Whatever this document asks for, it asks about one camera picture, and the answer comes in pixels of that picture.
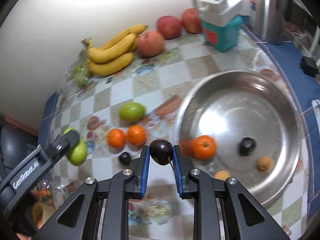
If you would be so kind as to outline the small dark plum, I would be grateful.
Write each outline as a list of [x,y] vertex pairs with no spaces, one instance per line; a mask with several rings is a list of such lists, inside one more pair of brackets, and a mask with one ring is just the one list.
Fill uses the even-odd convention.
[[132,160],[131,155],[128,152],[123,152],[118,159],[119,162],[125,166],[129,166]]

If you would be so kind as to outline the small orange tangerine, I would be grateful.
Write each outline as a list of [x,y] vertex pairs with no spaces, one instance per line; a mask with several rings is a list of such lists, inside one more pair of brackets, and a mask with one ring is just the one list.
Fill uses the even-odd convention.
[[210,159],[216,154],[215,140],[208,136],[202,135],[195,138],[191,144],[191,153],[197,159]]

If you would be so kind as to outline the brown longan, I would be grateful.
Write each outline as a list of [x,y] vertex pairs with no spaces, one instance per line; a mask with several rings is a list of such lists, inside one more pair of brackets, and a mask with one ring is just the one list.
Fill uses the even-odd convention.
[[227,180],[229,177],[231,177],[231,174],[227,170],[217,171],[213,176],[213,178],[218,179],[218,180],[222,180],[222,181]]
[[261,157],[257,162],[257,169],[260,172],[270,172],[273,168],[273,159],[265,156]]

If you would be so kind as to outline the large green jujube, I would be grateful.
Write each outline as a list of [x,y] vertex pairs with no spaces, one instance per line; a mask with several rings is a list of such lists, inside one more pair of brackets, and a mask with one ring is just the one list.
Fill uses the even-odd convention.
[[145,107],[137,102],[128,102],[119,109],[119,116],[125,122],[136,122],[145,115]]

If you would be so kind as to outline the small green jujube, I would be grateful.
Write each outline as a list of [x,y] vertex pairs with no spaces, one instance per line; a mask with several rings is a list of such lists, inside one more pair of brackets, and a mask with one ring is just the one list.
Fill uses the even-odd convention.
[[87,158],[87,147],[82,136],[80,141],[66,154],[66,158],[75,166],[80,166]]

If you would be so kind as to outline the bag of green fruits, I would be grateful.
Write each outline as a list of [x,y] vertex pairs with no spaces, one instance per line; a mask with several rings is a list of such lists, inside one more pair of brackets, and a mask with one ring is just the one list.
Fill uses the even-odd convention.
[[93,73],[88,69],[86,61],[80,60],[66,69],[63,85],[82,89],[92,81],[92,76]]

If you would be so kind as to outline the patterned plastic tablecloth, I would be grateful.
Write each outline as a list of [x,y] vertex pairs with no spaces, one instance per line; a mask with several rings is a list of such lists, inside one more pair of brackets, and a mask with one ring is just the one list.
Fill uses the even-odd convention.
[[[80,167],[66,158],[59,161],[41,183],[41,202],[56,209],[89,176],[110,178],[124,168],[118,161],[121,152],[108,148],[109,130],[127,130],[119,118],[121,105],[133,101],[144,105],[151,120],[146,121],[148,143],[158,137],[172,140],[178,109],[164,117],[156,116],[159,107],[170,99],[183,100],[204,77],[232,68],[250,69],[274,81],[290,99],[292,89],[279,64],[264,42],[253,40],[240,30],[238,45],[220,53],[203,42],[202,35],[183,34],[165,42],[163,54],[142,60],[139,56],[122,72],[110,77],[94,77],[86,92],[73,92],[72,86],[60,89],[47,101],[39,141],[47,144],[65,129],[78,130],[87,142],[88,157]],[[308,148],[303,135],[302,152],[291,183],[267,210],[291,239],[306,231],[308,196]],[[146,200],[131,202],[129,239],[192,239],[193,201],[181,200],[170,167],[150,161]]]

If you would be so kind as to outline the large steel bowl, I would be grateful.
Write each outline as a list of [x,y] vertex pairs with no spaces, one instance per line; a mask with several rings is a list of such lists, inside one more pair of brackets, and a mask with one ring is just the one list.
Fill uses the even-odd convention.
[[[263,205],[274,203],[296,169],[302,135],[295,106],[269,78],[251,70],[232,69],[205,77],[185,96],[176,119],[175,141],[191,158],[191,144],[202,135],[215,140],[216,154],[193,165],[210,175],[227,170]],[[239,154],[249,137],[256,148]],[[271,157],[273,168],[260,172],[257,162]]]

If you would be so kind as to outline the yellow banana bunch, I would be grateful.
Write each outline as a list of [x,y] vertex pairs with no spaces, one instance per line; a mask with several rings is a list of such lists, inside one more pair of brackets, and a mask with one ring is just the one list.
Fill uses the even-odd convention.
[[99,48],[93,46],[91,38],[82,40],[87,54],[87,68],[98,76],[109,76],[126,68],[135,58],[139,35],[148,27],[144,24],[133,25]]

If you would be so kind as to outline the peach coloured apple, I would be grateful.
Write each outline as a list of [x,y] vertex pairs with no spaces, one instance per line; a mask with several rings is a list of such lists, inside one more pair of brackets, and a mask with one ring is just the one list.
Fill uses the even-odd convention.
[[164,37],[158,31],[146,31],[143,33],[137,43],[138,52],[142,57],[157,56],[164,51]]

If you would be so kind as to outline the red apple right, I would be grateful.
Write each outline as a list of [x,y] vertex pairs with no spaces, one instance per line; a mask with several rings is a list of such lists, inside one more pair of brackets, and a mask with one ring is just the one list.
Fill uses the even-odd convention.
[[191,34],[202,33],[200,13],[195,8],[189,8],[183,12],[181,20],[185,30]]

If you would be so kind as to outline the white phone stand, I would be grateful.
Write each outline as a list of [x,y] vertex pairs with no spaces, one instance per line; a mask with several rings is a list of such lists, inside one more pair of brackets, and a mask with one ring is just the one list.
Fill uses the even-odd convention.
[[314,112],[316,118],[319,118],[319,115],[320,115],[320,100],[319,99],[312,100],[311,105],[312,105],[313,112]]

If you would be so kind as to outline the white power strip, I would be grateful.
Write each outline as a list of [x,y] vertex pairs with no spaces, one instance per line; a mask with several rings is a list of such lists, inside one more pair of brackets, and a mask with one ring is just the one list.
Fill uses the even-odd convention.
[[204,22],[226,26],[239,15],[243,0],[199,0],[199,11]]

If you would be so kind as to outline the steel thermos jug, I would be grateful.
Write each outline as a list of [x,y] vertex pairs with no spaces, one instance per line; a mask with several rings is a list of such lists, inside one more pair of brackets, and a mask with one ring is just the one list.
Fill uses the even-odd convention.
[[292,14],[292,0],[250,0],[249,8],[251,31],[265,42],[281,44]]

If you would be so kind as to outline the white chair frame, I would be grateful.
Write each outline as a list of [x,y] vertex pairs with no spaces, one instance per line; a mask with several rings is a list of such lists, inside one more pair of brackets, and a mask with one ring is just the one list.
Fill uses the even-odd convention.
[[319,27],[301,0],[292,0],[292,23],[302,33],[301,43],[304,54],[315,60],[319,58]]

